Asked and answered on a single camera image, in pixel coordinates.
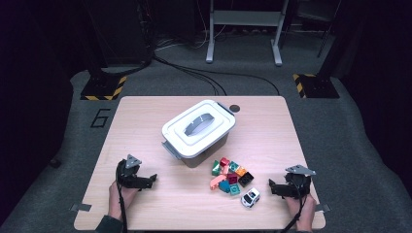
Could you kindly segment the white toy car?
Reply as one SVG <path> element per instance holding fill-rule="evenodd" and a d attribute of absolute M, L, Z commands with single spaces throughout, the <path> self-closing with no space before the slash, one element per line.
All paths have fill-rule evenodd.
<path fill-rule="evenodd" d="M 260 192 L 253 187 L 241 197 L 241 203 L 246 208 L 252 208 L 259 198 Z"/>

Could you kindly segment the black yellow striped stand base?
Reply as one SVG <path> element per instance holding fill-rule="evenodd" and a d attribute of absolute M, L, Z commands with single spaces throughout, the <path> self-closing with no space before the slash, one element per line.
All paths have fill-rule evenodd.
<path fill-rule="evenodd" d="M 116 100 L 123 88 L 127 76 L 107 77 L 105 82 L 89 80 L 81 92 L 82 100 Z"/>
<path fill-rule="evenodd" d="M 313 74 L 293 74 L 297 92 L 301 98 L 339 98 L 330 79 L 321 79 Z"/>

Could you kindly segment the person's left hand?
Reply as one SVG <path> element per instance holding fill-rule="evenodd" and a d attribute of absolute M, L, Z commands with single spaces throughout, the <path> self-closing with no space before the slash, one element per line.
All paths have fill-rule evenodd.
<path fill-rule="evenodd" d="M 123 199 L 124 208 L 122 210 L 120 204 L 120 195 Z M 132 204 L 134 198 L 137 195 L 138 190 L 136 188 L 126 188 L 123 187 L 121 191 L 118 190 L 118 186 L 116 182 L 113 182 L 109 187 L 109 210 L 108 215 L 122 221 L 122 213 L 126 211 L 129 206 Z"/>

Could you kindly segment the long pink toy block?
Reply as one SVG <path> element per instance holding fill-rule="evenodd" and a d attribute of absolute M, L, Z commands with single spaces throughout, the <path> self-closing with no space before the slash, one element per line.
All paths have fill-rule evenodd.
<path fill-rule="evenodd" d="M 214 177 L 209 183 L 210 189 L 214 190 L 214 189 L 218 188 L 219 183 L 222 182 L 222 181 L 225 181 L 225 180 L 226 180 L 226 175 L 218 175 L 218 176 Z"/>

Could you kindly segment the white metal stand frame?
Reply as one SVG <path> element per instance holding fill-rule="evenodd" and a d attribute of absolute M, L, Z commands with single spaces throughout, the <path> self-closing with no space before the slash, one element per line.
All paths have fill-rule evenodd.
<path fill-rule="evenodd" d="M 279 41 L 282 34 L 287 8 L 290 0 L 283 0 L 282 9 L 277 12 L 233 11 L 216 10 L 215 0 L 210 0 L 209 8 L 209 43 L 205 61 L 211 64 L 214 61 L 215 26 L 216 25 L 244 25 L 275 27 L 275 38 L 270 41 L 274 63 L 277 67 L 283 65 L 280 54 Z"/>

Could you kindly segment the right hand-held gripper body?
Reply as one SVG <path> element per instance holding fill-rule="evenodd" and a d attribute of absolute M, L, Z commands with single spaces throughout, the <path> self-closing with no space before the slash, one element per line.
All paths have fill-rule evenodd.
<path fill-rule="evenodd" d="M 304 167 L 303 165 L 294 165 L 286 169 L 285 175 L 286 186 L 282 196 L 299 199 L 310 193 L 312 177 L 316 175 L 314 170 Z"/>

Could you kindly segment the person's right hand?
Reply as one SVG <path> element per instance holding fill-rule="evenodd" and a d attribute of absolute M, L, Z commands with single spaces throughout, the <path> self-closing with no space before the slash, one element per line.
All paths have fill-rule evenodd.
<path fill-rule="evenodd" d="M 292 217 L 295 217 L 296 214 L 300 214 L 295 223 L 295 230 L 313 232 L 312 223 L 317 206 L 317 202 L 313 196 L 311 194 L 307 194 L 304 197 L 305 203 L 303 204 L 303 207 L 300 207 L 300 202 L 297 199 L 286 197 L 285 200 Z"/>

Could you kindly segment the black toy block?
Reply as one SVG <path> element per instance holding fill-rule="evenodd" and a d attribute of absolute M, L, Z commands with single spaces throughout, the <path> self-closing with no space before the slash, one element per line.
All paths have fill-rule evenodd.
<path fill-rule="evenodd" d="M 238 183 L 241 186 L 246 187 L 248 184 L 252 182 L 253 179 L 254 179 L 254 176 L 251 173 L 246 172 L 242 177 L 238 179 Z"/>

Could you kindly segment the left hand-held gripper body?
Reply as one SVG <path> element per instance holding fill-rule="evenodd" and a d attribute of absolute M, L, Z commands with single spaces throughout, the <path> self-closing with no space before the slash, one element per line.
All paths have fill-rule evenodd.
<path fill-rule="evenodd" d="M 126 188 L 139 188 L 147 182 L 146 178 L 137 176 L 141 160 L 129 154 L 126 159 L 119 162 L 116 170 L 116 181 Z"/>

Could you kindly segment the dark cabinet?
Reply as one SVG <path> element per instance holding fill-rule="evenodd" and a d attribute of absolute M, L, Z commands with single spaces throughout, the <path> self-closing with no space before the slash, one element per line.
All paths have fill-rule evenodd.
<path fill-rule="evenodd" d="M 152 49 L 138 0 L 86 0 L 107 66 L 150 63 Z"/>

